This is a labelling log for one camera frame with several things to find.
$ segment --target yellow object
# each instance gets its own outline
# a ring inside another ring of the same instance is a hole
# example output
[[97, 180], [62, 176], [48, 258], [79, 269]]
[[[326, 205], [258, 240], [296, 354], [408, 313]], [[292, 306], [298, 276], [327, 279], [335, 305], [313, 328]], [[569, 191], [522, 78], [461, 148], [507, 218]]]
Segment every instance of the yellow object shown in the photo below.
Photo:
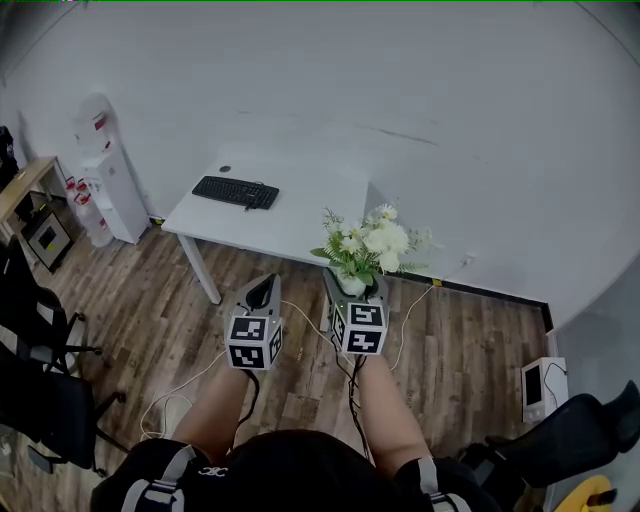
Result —
[[555, 512], [611, 512], [611, 505], [588, 507], [589, 496], [611, 490], [611, 482], [606, 476], [588, 478], [567, 496]]

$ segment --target black wire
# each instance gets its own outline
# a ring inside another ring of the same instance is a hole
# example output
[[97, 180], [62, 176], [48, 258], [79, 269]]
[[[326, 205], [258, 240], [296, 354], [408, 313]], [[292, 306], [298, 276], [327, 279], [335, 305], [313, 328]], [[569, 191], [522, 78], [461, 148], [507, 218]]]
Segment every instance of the black wire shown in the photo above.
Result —
[[336, 342], [333, 340], [333, 338], [335, 337], [335, 334], [331, 335], [331, 344], [333, 345], [333, 350], [335, 351], [335, 355], [336, 355], [336, 364], [338, 365], [338, 368], [340, 368], [342, 370], [342, 372], [349, 378], [351, 378], [351, 374], [345, 369], [344, 366], [342, 366], [340, 364], [340, 351], [338, 350], [338, 345], [336, 345]]
[[547, 385], [547, 373], [549, 373], [549, 370], [551, 369], [552, 366], [557, 366], [558, 368], [560, 368], [562, 373], [564, 373], [565, 375], [567, 374], [567, 370], [565, 370], [559, 364], [549, 363], [549, 366], [547, 366], [547, 371], [544, 372], [544, 379], [542, 379], [542, 381], [544, 382], [544, 386], [549, 390], [549, 393], [551, 393], [551, 396], [553, 397], [553, 401], [556, 403], [556, 409], [557, 409], [558, 408], [558, 399], [556, 398], [556, 394], [553, 391], [551, 391], [551, 388]]
[[356, 426], [356, 430], [358, 431], [358, 434], [360, 434], [360, 440], [362, 441], [362, 448], [364, 450], [364, 456], [367, 458], [368, 461], [370, 461], [369, 459], [369, 445], [367, 444], [367, 438], [364, 435], [364, 431], [362, 430], [362, 427], [360, 426], [360, 421], [358, 421], [358, 413], [355, 410], [355, 401], [353, 399], [353, 394], [356, 388], [356, 376], [358, 375], [358, 372], [360, 371], [360, 369], [364, 366], [366, 359], [364, 356], [358, 356], [356, 357], [356, 365], [353, 368], [353, 375], [351, 376], [351, 379], [349, 380], [349, 410], [351, 411], [351, 416], [353, 417], [353, 423]]
[[249, 412], [238, 422], [238, 426], [242, 425], [245, 421], [251, 418], [253, 414], [253, 410], [256, 408], [256, 402], [258, 401], [258, 395], [260, 394], [260, 382], [258, 381], [258, 377], [254, 375], [251, 370], [242, 370], [247, 376], [253, 381], [253, 387], [255, 389], [253, 393], [253, 400], [251, 400], [251, 407], [249, 408]]

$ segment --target wooden floor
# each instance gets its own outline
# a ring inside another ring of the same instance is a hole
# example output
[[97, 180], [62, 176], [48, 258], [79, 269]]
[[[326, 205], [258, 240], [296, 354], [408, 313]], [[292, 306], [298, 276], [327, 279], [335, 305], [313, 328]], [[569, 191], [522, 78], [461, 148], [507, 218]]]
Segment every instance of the wooden floor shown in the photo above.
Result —
[[[221, 306], [208, 300], [177, 237], [157, 227], [137, 246], [113, 241], [94, 249], [81, 237], [53, 276], [42, 266], [35, 271], [38, 282], [58, 294], [68, 315], [86, 314], [87, 342], [102, 347], [109, 364], [83, 356], [82, 372], [93, 382], [97, 401], [116, 389], [127, 393], [127, 403], [115, 403], [101, 420], [103, 430], [126, 445], [140, 440], [140, 416], [154, 392], [184, 382], [223, 350], [223, 311], [239, 286], [277, 272], [283, 299], [319, 323], [320, 268], [213, 243], [200, 247], [223, 295]], [[395, 361], [404, 315], [425, 288], [389, 279], [389, 289], [385, 354]], [[256, 410], [239, 429], [237, 441], [275, 429], [308, 428], [331, 433], [361, 451], [347, 407], [345, 376], [336, 368], [333, 349], [297, 311], [282, 308], [283, 352], [275, 368], [260, 375]], [[544, 355], [539, 310], [434, 288], [413, 309], [405, 335], [395, 376], [436, 455], [455, 456], [487, 434], [513, 436], [526, 430], [519, 368]], [[215, 371], [182, 393], [195, 398]], [[160, 428], [158, 409], [149, 416], [147, 428]], [[15, 479], [0, 477], [0, 496], [11, 510], [88, 510], [99, 478], [70, 465], [57, 468], [52, 476], [39, 472], [21, 438]], [[99, 467], [112, 473], [123, 455], [98, 439], [96, 458]]]

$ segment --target baseboard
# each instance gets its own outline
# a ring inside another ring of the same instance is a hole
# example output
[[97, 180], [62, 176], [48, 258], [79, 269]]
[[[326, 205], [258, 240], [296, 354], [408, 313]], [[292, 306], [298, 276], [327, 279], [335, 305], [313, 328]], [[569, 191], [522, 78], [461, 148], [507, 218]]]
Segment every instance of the baseboard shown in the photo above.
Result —
[[[399, 273], [399, 272], [390, 272], [387, 274], [392, 277], [397, 277], [400, 279], [406, 279], [407, 281], [415, 281], [417, 283], [423, 283], [426, 285], [432, 285], [434, 283], [433, 277], [422, 276], [419, 274], [410, 274], [407, 272]], [[449, 290], [456, 290], [459, 292], [472, 293], [474, 295], [481, 295], [483, 297], [490, 297], [492, 299], [500, 299], [506, 300], [508, 302], [515, 302], [517, 304], [525, 304], [527, 306], [532, 306], [534, 308], [540, 308], [540, 313], [542, 314], [542, 321], [544, 323], [545, 332], [551, 332], [553, 330], [553, 320], [551, 319], [551, 310], [549, 309], [549, 304], [546, 302], [539, 302], [537, 300], [525, 299], [523, 297], [517, 297], [515, 295], [508, 295], [506, 293], [495, 292], [493, 290], [485, 290], [483, 288], [476, 288], [474, 286], [467, 286], [466, 284], [460, 283], [452, 283], [451, 281], [441, 281], [436, 279], [443, 288], [447, 288]]]

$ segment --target black office chair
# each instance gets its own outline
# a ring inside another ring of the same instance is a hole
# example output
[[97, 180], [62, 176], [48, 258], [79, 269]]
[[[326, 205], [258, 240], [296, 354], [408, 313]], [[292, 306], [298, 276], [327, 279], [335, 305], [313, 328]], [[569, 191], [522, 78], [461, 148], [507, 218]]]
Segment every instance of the black office chair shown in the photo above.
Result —
[[33, 278], [15, 235], [4, 250], [0, 263], [0, 325], [18, 337], [17, 354], [21, 359], [47, 363], [47, 369], [53, 366], [68, 374], [67, 353], [102, 354], [102, 350], [96, 347], [66, 345], [74, 326], [80, 327], [75, 336], [82, 336], [84, 315], [74, 313], [67, 322], [56, 294], [38, 286]]
[[562, 404], [514, 440], [487, 437], [471, 445], [462, 462], [487, 492], [510, 510], [524, 491], [546, 487], [613, 461], [640, 439], [640, 392], [633, 381], [611, 402], [581, 394]]
[[47, 473], [55, 464], [70, 462], [83, 469], [96, 468], [96, 436], [125, 453], [129, 451], [97, 426], [97, 421], [123, 393], [112, 393], [94, 406], [89, 382], [62, 373], [45, 371], [21, 360], [0, 343], [0, 423], [41, 442], [57, 457], [44, 456], [29, 446], [29, 457]]

